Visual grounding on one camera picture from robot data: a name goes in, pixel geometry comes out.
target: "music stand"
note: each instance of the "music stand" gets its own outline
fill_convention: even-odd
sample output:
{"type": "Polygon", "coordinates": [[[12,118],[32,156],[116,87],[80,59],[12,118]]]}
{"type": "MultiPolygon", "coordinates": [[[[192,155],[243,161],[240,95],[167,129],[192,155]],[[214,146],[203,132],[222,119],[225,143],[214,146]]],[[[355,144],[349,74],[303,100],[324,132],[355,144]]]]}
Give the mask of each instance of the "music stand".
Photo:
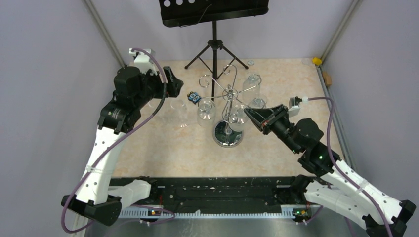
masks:
{"type": "Polygon", "coordinates": [[[185,66],[185,69],[199,59],[211,71],[212,77],[218,79],[222,75],[222,72],[218,75],[217,71],[217,50],[219,49],[224,49],[233,57],[229,64],[237,60],[245,69],[249,68],[224,46],[223,41],[217,39],[217,21],[266,14],[269,0],[159,0],[159,2],[163,25],[166,27],[186,27],[212,21],[212,40],[207,42],[207,46],[185,66]],[[213,53],[212,70],[201,59],[201,55],[210,47],[213,53]]]}

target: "round metal base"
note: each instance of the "round metal base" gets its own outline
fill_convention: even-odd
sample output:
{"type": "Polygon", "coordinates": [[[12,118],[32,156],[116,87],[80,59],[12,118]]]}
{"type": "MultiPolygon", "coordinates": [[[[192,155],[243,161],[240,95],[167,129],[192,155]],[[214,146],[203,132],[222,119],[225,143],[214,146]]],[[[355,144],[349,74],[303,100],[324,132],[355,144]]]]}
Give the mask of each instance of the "round metal base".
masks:
{"type": "Polygon", "coordinates": [[[214,138],[215,142],[222,147],[235,147],[243,140],[243,132],[236,132],[228,127],[228,132],[230,134],[227,134],[227,126],[228,123],[226,121],[218,122],[212,131],[212,137],[214,138]]]}

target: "beige marble tabletop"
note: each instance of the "beige marble tabletop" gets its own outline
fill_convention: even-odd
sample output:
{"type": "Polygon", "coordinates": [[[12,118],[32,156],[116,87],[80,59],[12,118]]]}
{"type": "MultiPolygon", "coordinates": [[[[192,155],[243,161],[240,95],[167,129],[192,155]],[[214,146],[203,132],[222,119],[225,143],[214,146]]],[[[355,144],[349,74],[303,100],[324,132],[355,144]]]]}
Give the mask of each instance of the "beige marble tabletop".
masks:
{"type": "MultiPolygon", "coordinates": [[[[218,71],[230,60],[219,60],[218,71]]],[[[239,69],[236,85],[242,88],[248,72],[258,72],[262,77],[261,93],[268,98],[268,107],[288,105],[294,96],[324,96],[314,65],[307,66],[301,59],[253,59],[254,65],[245,70],[237,62],[239,69]]],[[[263,135],[251,122],[244,131],[243,141],[236,147],[223,148],[212,138],[211,128],[200,127],[197,123],[197,105],[187,100],[190,91],[201,96],[210,96],[211,88],[201,88],[198,79],[209,70],[200,62],[194,62],[188,70],[188,61],[162,61],[161,66],[170,66],[176,77],[184,81],[181,94],[187,105],[189,125],[174,127],[167,125],[170,101],[149,123],[128,138],[118,159],[113,176],[154,176],[154,177],[231,177],[231,176],[290,176],[309,173],[297,162],[301,154],[293,154],[273,133],[263,135]]],[[[232,83],[234,70],[219,79],[221,85],[232,83]]],[[[217,88],[216,95],[221,94],[217,88]]],[[[217,120],[221,120],[221,110],[225,101],[216,99],[217,120]]],[[[142,118],[147,118],[154,108],[145,106],[142,118]]],[[[319,128],[326,132],[329,109],[326,101],[313,101],[302,105],[299,115],[290,118],[297,123],[303,118],[312,118],[319,128]]],[[[326,135],[321,140],[326,143],[326,135]]],[[[332,149],[342,154],[334,127],[331,133],[332,149]]]]}

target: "yellow object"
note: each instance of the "yellow object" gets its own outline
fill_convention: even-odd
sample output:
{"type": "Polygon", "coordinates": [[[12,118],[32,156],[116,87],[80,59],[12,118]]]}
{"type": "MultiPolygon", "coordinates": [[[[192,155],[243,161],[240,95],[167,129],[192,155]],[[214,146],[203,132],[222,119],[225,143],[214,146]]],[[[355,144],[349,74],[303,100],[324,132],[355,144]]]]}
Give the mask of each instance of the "yellow object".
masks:
{"type": "Polygon", "coordinates": [[[317,66],[322,65],[322,60],[320,58],[313,58],[313,63],[316,64],[317,66]]]}

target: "glass cup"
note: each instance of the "glass cup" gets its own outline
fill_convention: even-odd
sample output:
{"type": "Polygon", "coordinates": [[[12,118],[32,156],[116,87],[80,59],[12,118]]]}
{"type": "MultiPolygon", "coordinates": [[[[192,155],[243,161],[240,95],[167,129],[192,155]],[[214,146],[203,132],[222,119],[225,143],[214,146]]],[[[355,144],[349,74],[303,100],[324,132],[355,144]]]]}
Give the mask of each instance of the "glass cup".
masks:
{"type": "Polygon", "coordinates": [[[201,99],[198,102],[197,121],[201,127],[213,126],[215,122],[216,108],[211,99],[201,99]]]}
{"type": "Polygon", "coordinates": [[[268,98],[264,95],[258,95],[250,101],[248,106],[254,109],[264,109],[266,108],[266,103],[268,103],[268,98]]]}
{"type": "Polygon", "coordinates": [[[236,132],[241,132],[245,129],[246,122],[249,117],[245,114],[244,109],[246,105],[239,104],[231,109],[230,128],[236,132]]]}
{"type": "Polygon", "coordinates": [[[247,78],[243,83],[242,97],[243,102],[249,103],[253,98],[256,98],[260,93],[261,78],[259,73],[251,72],[247,74],[247,78]]]}
{"type": "Polygon", "coordinates": [[[187,127],[189,125],[186,104],[181,99],[173,99],[170,102],[168,124],[175,127],[187,127]]]}

